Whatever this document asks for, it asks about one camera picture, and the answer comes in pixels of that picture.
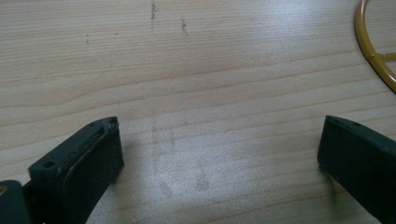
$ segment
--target yellow circular object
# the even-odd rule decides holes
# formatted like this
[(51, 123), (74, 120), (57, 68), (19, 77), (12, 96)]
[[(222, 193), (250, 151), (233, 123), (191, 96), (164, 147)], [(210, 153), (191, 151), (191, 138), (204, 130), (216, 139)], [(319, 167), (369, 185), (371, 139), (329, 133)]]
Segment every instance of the yellow circular object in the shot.
[(364, 57), (379, 74), (382, 80), (396, 93), (396, 75), (387, 66), (386, 61), (396, 60), (396, 53), (377, 53), (373, 48), (366, 29), (365, 17), (369, 0), (361, 0), (355, 12), (355, 31)]

